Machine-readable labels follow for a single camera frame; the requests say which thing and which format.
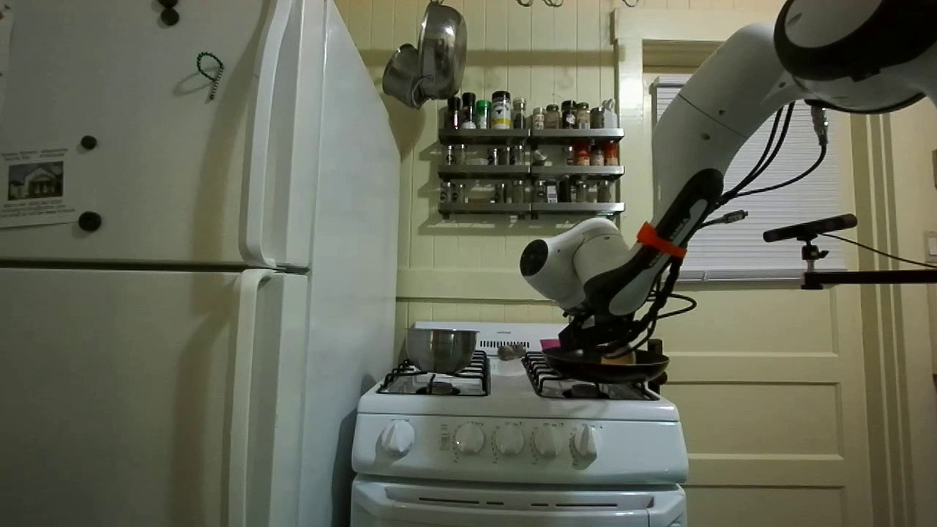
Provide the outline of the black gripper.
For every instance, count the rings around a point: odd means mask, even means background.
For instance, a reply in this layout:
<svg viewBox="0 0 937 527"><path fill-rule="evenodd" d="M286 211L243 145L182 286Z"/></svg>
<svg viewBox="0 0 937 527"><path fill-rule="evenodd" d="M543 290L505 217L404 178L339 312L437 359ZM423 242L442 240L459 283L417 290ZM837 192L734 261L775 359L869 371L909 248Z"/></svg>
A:
<svg viewBox="0 0 937 527"><path fill-rule="evenodd" d="M556 356L572 359L617 359L638 350L655 327L655 312L610 317L591 308L566 312Z"/></svg>

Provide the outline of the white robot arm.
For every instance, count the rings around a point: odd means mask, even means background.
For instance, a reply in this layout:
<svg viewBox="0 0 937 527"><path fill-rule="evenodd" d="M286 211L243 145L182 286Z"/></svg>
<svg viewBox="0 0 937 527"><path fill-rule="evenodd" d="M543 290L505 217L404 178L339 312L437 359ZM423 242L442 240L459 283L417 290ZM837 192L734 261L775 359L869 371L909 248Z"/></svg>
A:
<svg viewBox="0 0 937 527"><path fill-rule="evenodd" d="M655 120L654 219L628 236L595 217L525 245L525 280L569 317L563 359L603 363L654 325L688 240L727 201L727 167L796 98L850 113L937 98L937 0L786 0L772 24L733 31Z"/></svg>

